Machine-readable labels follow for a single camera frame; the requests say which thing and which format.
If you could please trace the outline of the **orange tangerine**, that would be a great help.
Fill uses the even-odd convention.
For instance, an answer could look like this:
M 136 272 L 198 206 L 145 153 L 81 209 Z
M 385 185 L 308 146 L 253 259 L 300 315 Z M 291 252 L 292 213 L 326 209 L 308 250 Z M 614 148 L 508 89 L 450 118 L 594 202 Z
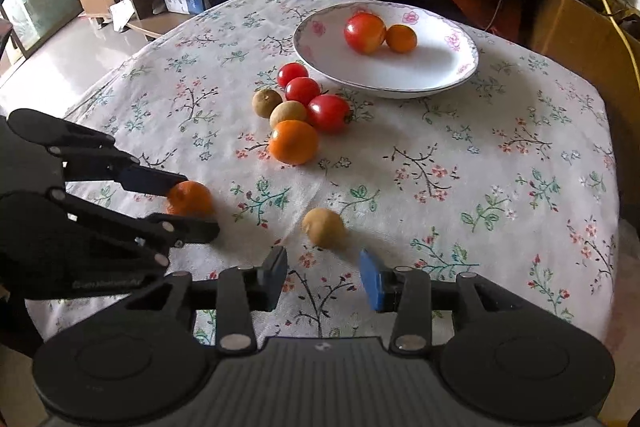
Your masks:
M 166 199 L 166 211 L 170 215 L 208 218 L 215 212 L 212 193 L 195 181 L 183 181 L 171 187 Z
M 409 26 L 393 25 L 386 30 L 385 42 L 393 52 L 406 54 L 416 48 L 418 37 Z
M 314 127 L 300 120 L 279 122 L 272 130 L 269 154 L 283 164 L 304 165 L 316 156 L 319 135 Z

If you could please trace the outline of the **brown longan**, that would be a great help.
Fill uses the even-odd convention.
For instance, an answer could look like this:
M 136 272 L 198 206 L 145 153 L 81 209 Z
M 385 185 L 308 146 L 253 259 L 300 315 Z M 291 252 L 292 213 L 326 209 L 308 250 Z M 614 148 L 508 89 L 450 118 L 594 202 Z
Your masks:
M 273 109 L 282 103 L 282 96 L 276 90 L 262 89 L 256 91 L 252 98 L 254 113 L 260 118 L 269 119 Z
M 285 101 L 277 105 L 270 114 L 269 124 L 272 129 L 283 121 L 307 119 L 306 106 L 297 101 Z
M 341 216 L 333 210 L 321 207 L 306 213 L 302 229 L 314 246 L 323 249 L 341 246 L 347 233 Z

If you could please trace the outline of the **red cherry tomato back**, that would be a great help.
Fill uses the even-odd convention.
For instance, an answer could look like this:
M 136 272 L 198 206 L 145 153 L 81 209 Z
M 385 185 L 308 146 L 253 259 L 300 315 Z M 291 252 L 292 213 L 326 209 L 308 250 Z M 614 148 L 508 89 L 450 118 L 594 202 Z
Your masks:
M 308 70 L 304 65 L 297 62 L 291 62 L 280 67 L 277 73 L 277 82 L 282 89 L 285 89 L 292 80 L 307 76 Z

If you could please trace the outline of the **red cherry tomato large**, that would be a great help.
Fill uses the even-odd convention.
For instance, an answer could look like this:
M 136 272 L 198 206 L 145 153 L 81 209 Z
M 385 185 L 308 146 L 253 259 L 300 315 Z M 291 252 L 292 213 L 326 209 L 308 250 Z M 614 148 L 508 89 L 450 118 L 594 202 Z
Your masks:
M 320 94 L 308 106 L 308 121 L 312 127 L 323 133 L 340 133 L 352 121 L 352 109 L 338 95 Z

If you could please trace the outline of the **large red apple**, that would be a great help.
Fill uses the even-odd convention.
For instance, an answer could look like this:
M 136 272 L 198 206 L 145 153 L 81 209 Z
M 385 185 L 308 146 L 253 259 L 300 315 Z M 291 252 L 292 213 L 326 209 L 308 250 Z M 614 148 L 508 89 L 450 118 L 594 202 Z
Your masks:
M 385 40 L 386 26 L 372 13 L 361 12 L 353 15 L 345 24 L 346 43 L 357 53 L 369 55 L 375 52 Z

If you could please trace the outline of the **floral white tablecloth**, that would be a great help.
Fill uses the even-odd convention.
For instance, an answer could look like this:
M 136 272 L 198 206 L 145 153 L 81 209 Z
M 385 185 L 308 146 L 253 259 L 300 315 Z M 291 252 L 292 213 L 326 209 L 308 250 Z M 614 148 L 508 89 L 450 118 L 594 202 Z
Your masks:
M 387 336 L 357 271 L 373 251 L 434 280 L 474 271 L 596 337 L 610 321 L 618 229 L 615 160 L 602 98 L 559 64 L 487 32 L 480 67 L 431 98 L 340 95 L 354 119 L 292 167 L 268 153 L 250 100 L 276 85 L 306 16 L 342 0 L 232 0 L 181 24 L 107 74 L 68 118 L 114 136 L 143 165 L 212 191 L 220 235 L 171 265 L 213 279 L 288 251 L 267 336 Z M 341 216 L 341 246 L 314 246 L 314 208 Z

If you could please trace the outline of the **blue white box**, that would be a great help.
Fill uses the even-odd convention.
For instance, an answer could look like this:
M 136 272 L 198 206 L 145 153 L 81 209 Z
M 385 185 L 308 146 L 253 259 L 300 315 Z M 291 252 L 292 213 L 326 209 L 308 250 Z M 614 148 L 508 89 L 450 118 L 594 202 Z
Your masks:
M 208 0 L 164 0 L 168 12 L 183 15 L 198 15 L 206 11 Z

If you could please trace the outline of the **white floral ceramic bowl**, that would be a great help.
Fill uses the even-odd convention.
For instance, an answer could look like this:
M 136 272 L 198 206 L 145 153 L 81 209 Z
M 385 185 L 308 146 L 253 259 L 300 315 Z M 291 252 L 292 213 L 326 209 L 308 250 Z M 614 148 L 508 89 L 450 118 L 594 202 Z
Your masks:
M 416 47 L 397 53 L 382 43 L 370 54 L 355 51 L 344 28 L 359 12 L 378 16 L 388 27 L 411 28 Z M 380 98 L 421 98 L 461 86 L 480 61 L 471 36 L 452 20 L 415 6 L 379 1 L 336 4 L 315 12 L 295 29 L 293 48 L 316 74 Z

